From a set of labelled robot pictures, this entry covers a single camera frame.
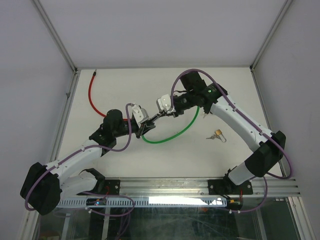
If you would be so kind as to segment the green cable lock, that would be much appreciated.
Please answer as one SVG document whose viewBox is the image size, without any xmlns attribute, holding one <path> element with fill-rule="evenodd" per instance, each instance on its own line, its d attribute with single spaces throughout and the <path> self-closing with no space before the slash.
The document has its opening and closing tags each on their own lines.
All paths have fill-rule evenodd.
<svg viewBox="0 0 320 240">
<path fill-rule="evenodd" d="M 199 115 L 199 112 L 200 112 L 200 107 L 197 107 L 196 109 L 196 112 L 191 120 L 191 122 L 183 129 L 181 130 L 180 132 L 176 133 L 175 135 L 172 135 L 168 138 L 165 138 L 165 139 L 162 139 L 162 140 L 148 140 L 146 139 L 144 136 L 142 136 L 142 140 L 145 142 L 145 143 L 148 143 L 148 144 L 153 144 L 153 145 L 156 145 L 156 144 L 163 144 L 163 143 L 166 143 L 166 142 L 169 142 L 177 137 L 179 137 L 180 135 L 182 135 L 183 133 L 185 133 L 196 121 L 198 115 Z"/>
</svg>

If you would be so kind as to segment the small brass padlock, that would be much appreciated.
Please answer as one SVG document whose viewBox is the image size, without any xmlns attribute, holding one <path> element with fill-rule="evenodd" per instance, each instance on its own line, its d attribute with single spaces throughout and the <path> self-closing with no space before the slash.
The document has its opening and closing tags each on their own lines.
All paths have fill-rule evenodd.
<svg viewBox="0 0 320 240">
<path fill-rule="evenodd" d="M 225 138 L 225 136 L 223 135 L 222 131 L 220 129 L 215 131 L 215 137 L 219 140 L 221 140 L 223 143 L 227 142 L 227 139 Z"/>
</svg>

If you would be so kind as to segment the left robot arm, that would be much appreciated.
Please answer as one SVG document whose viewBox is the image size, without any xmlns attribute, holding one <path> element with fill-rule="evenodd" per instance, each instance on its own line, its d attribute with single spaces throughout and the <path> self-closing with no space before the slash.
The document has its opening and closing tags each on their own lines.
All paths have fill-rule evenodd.
<svg viewBox="0 0 320 240">
<path fill-rule="evenodd" d="M 155 121 L 160 118 L 160 114 L 149 117 L 145 109 L 130 103 L 126 105 L 126 115 L 124 120 L 120 110 L 109 110 L 99 128 L 78 150 L 48 164 L 34 163 L 20 191 L 25 208 L 44 216 L 70 195 L 85 191 L 96 195 L 102 193 L 105 188 L 103 176 L 85 166 L 110 151 L 116 152 L 118 137 L 135 135 L 140 138 L 154 129 Z"/>
</svg>

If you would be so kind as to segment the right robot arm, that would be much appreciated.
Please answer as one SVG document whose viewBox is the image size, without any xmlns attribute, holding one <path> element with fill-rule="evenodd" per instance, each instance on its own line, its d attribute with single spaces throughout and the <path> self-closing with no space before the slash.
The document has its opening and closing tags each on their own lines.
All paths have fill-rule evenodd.
<svg viewBox="0 0 320 240">
<path fill-rule="evenodd" d="M 231 127 L 247 144 L 252 154 L 240 165 L 228 170 L 221 184 L 214 189 L 221 194 L 234 194 L 242 184 L 252 178 L 262 178 L 284 156 L 286 136 L 272 132 L 247 116 L 217 82 L 207 85 L 201 78 L 203 71 L 190 69 L 177 78 L 185 92 L 173 93 L 157 99 L 162 115 L 177 117 L 192 107 L 203 108 L 205 114 L 213 114 Z"/>
</svg>

